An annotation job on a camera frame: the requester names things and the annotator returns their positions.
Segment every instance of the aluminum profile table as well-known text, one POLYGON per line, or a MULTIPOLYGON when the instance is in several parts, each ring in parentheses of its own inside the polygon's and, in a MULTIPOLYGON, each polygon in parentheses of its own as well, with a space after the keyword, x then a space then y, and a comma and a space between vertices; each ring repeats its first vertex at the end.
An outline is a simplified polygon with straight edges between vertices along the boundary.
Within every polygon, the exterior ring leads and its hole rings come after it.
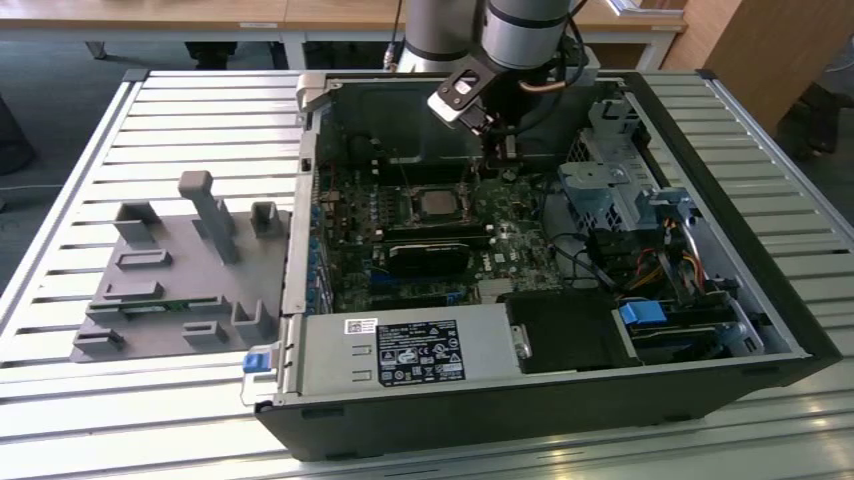
MULTIPOLYGON (((726 90, 694 74, 646 78, 846 357, 791 387, 698 421, 303 464, 239 400, 242 353, 68 363, 119 202, 188 213, 177 178, 203 168, 232 212, 259 199, 290 209, 296 75, 153 72, 121 84, 0 301, 0 478, 766 479, 854 470, 851 228, 726 90)), ((678 185, 669 153, 655 155, 678 185)))

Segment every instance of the floor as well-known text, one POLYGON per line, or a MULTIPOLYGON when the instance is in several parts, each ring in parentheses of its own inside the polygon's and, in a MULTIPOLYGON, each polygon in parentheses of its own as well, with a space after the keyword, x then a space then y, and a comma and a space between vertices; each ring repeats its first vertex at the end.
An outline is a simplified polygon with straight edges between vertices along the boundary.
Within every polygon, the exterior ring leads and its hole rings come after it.
MULTIPOLYGON (((355 56, 347 45, 336 45, 334 50, 318 48, 307 52, 310 65, 318 62, 355 68, 372 58, 379 61, 383 48, 378 45, 355 56)), ((195 66, 180 43, 112 43, 107 50, 109 57, 96 61, 83 44, 0 42, 0 94, 39 152, 37 160, 24 170, 0 176, 0 198, 7 202, 0 212, 1 287, 12 277, 59 192, 49 185, 61 186, 65 181, 125 70, 140 67, 188 70, 195 66), (1 190, 20 185, 48 187, 1 190)), ((242 43, 230 68, 272 68, 267 45, 242 43)), ((833 91, 854 95, 854 68, 826 75, 822 84, 833 91)), ((797 135, 798 119, 791 121, 795 128, 789 131, 797 135)), ((839 130, 837 153, 801 165, 854 222, 854 110, 842 112, 839 130)))

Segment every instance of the blue clip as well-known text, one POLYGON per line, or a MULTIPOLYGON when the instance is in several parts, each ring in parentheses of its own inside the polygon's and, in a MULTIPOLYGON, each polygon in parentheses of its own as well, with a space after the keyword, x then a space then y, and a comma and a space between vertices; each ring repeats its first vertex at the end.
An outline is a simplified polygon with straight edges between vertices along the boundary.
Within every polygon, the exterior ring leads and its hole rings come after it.
POLYGON ((247 353, 243 357, 243 373, 264 373, 271 370, 270 359, 272 355, 270 352, 264 353, 247 353))
POLYGON ((619 315, 623 317, 626 325, 646 325, 650 323, 667 322, 665 310, 658 302, 651 300, 643 302, 628 302, 619 307, 619 315))

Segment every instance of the desk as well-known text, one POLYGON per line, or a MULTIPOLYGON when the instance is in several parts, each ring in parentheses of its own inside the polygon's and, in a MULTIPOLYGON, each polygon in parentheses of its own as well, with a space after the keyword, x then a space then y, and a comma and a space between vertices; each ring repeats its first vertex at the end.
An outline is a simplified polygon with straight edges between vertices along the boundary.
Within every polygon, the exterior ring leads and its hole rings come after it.
POLYGON ((0 40, 280 41, 288 0, 0 0, 0 40))
MULTIPOLYGON (((283 42, 292 69, 306 68, 302 45, 310 41, 387 42, 394 28, 396 0, 288 0, 283 42)), ((677 18, 624 18, 606 0, 590 0, 578 13, 578 27, 588 44, 642 44, 639 70, 661 67, 677 33, 686 23, 677 18)), ((406 8, 399 32, 406 28, 406 8)))
MULTIPOLYGON (((286 46, 292 69, 306 68, 308 41, 391 37, 396 0, 0 0, 0 40, 267 41, 286 46)), ((406 27, 402 15, 400 32, 406 27)), ((591 44, 645 45, 638 69, 658 69, 685 22, 618 17, 604 0, 578 14, 591 44)))

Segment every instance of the warning label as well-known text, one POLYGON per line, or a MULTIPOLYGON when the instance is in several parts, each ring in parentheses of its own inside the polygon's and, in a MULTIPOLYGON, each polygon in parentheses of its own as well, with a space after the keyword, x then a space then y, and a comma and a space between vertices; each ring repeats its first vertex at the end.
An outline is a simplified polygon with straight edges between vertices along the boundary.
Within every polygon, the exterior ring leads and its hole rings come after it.
POLYGON ((376 359, 384 387, 464 380, 456 320, 378 325, 376 359))

